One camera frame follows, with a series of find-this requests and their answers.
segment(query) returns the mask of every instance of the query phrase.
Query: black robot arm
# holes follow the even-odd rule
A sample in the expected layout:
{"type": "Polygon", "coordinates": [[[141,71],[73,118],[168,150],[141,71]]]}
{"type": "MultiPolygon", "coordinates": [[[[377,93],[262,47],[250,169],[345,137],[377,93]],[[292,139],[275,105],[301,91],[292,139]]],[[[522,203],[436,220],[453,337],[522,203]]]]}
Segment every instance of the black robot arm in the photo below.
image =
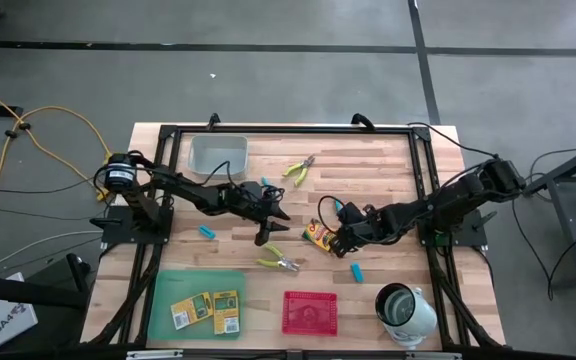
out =
{"type": "Polygon", "coordinates": [[[160,205],[144,195],[151,190],[164,192],[186,199],[193,203],[197,210],[208,216],[232,213],[244,219],[259,224],[259,232],[255,244],[263,245],[268,241],[272,231],[288,230],[288,227],[269,221],[273,216],[290,220],[279,208],[283,189],[273,186],[261,186],[254,181],[235,184],[230,181],[218,185],[205,186],[196,183],[181,173],[171,173],[166,166],[155,166],[140,152],[113,154],[108,164],[100,168],[95,175],[105,171],[104,187],[111,193],[121,195],[133,213],[133,224],[138,229],[156,230],[161,224],[162,211],[160,205]],[[137,171],[149,173],[150,181],[140,185],[137,181],[137,171]]]}
{"type": "Polygon", "coordinates": [[[331,250],[343,257],[366,244],[391,245],[420,222],[437,232],[454,232],[466,214],[488,201],[512,200],[524,187],[525,181],[512,162],[494,158],[476,166],[455,183],[447,182],[423,199],[410,203],[380,209],[367,205],[365,215],[353,203],[347,203],[338,213],[342,225],[331,243],[331,250]]]}

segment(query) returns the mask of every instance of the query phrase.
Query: yellow-handled pliers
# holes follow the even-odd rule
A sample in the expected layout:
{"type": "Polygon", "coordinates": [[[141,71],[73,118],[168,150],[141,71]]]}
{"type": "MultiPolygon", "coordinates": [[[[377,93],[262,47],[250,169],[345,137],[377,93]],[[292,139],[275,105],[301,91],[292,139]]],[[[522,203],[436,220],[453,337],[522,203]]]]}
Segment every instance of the yellow-handled pliers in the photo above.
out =
{"type": "Polygon", "coordinates": [[[290,259],[287,259],[284,256],[284,254],[282,254],[281,251],[279,251],[279,249],[277,249],[274,245],[271,245],[269,243],[265,243],[263,245],[263,248],[270,250],[273,254],[277,255],[279,260],[275,261],[275,260],[257,259],[258,264],[261,264],[261,265],[267,266],[267,267],[276,267],[276,268],[284,268],[284,269],[292,270],[292,271],[299,271],[299,264],[297,264],[296,262],[294,262],[290,259]]]}
{"type": "Polygon", "coordinates": [[[283,176],[288,176],[295,172],[297,169],[301,169],[301,174],[299,174],[297,180],[295,180],[295,186],[299,186],[306,178],[306,175],[308,174],[308,168],[310,165],[312,165],[313,162],[315,162],[315,155],[310,155],[308,156],[308,159],[289,167],[286,172],[284,172],[283,176]]]}

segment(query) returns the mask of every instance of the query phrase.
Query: white mug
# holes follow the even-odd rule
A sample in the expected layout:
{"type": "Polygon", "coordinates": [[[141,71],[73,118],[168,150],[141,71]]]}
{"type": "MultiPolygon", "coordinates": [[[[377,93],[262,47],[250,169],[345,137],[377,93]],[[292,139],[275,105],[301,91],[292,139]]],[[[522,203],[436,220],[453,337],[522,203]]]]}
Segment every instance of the white mug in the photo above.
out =
{"type": "Polygon", "coordinates": [[[437,314],[421,294],[403,284],[388,284],[377,294],[375,310],[390,337],[414,348],[437,326],[437,314]]]}

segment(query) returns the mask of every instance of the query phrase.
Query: clear plastic bin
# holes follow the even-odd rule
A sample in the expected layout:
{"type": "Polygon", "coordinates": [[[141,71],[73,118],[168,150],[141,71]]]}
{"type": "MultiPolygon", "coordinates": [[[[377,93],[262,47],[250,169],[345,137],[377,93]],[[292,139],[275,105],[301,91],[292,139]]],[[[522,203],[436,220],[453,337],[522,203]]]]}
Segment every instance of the clear plastic bin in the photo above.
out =
{"type": "MultiPolygon", "coordinates": [[[[230,161],[230,176],[241,180],[246,177],[248,166],[248,139],[237,135],[196,135],[190,143],[188,168],[205,179],[224,161],[230,161]]],[[[226,165],[212,179],[228,179],[226,165]]]]}

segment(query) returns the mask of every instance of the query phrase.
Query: yellow cable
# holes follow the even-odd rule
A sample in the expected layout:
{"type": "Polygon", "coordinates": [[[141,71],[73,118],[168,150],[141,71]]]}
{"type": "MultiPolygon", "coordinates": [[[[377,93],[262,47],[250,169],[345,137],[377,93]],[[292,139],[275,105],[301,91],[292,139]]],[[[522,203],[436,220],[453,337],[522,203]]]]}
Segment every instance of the yellow cable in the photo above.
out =
{"type": "MultiPolygon", "coordinates": [[[[104,151],[106,152],[106,157],[108,157],[108,156],[111,155],[111,152],[110,152],[110,150],[108,149],[108,146],[106,145],[106,142],[103,140],[103,138],[102,138],[101,134],[99,133],[99,131],[97,130],[97,128],[95,128],[95,126],[94,126],[88,119],[86,119],[84,116],[82,116],[82,115],[80,115],[80,114],[78,114],[78,113],[76,113],[76,112],[74,112],[74,111],[72,111],[72,110],[69,110],[69,109],[67,109],[67,108],[63,108],[63,107],[60,107],[60,106],[45,106],[45,107],[42,107],[42,108],[38,108],[38,109],[32,110],[32,111],[26,113],[24,116],[19,117],[14,111],[12,111],[12,109],[10,109],[10,108],[8,107],[8,105],[4,104],[4,102],[1,101],[1,100],[0,100],[0,105],[1,105],[4,109],[6,109],[6,110],[17,120],[17,121],[15,121],[15,124],[14,124],[13,127],[12,127],[12,131],[17,130],[17,127],[18,127],[20,124],[23,124],[23,123],[24,123],[24,119],[26,119],[26,118],[29,117],[30,115],[35,114],[35,113],[37,113],[37,112],[39,112],[39,111],[48,110],[48,109],[53,109],[53,110],[59,110],[59,111],[64,111],[64,112],[70,113],[70,114],[78,117],[79,119],[83,120],[84,122],[86,122],[86,124],[88,124],[88,126],[93,130],[93,132],[97,135],[97,138],[98,138],[99,141],[101,142],[101,145],[103,146],[104,151]]],[[[33,136],[33,134],[30,132],[30,130],[26,130],[26,132],[28,133],[28,135],[30,136],[30,139],[32,140],[32,142],[35,144],[35,146],[36,146],[39,150],[41,150],[42,152],[44,152],[44,153],[47,154],[48,156],[56,159],[57,161],[61,162],[62,164],[68,166],[68,167],[71,168],[75,173],[77,173],[77,175],[79,175],[80,177],[82,177],[84,180],[87,180],[87,179],[88,179],[88,177],[86,177],[86,176],[85,176],[84,174],[82,174],[79,170],[77,170],[77,168],[76,168],[74,165],[70,164],[70,163],[67,162],[66,160],[60,158],[59,156],[55,155],[54,153],[48,151],[46,148],[44,148],[43,146],[41,146],[41,145],[39,144],[39,142],[37,141],[37,139],[36,139],[36,138],[33,136]]],[[[8,147],[9,147],[9,145],[10,145],[10,140],[11,140],[10,138],[7,138],[7,139],[6,139],[6,142],[4,143],[4,147],[3,147],[2,152],[1,152],[1,157],[0,157],[0,175],[1,175],[1,171],[2,171],[2,169],[3,169],[3,167],[4,167],[4,163],[5,163],[5,161],[6,161],[6,153],[8,152],[8,147]]],[[[94,185],[93,185],[90,181],[88,181],[88,183],[93,187],[93,189],[95,188],[94,185]]]]}

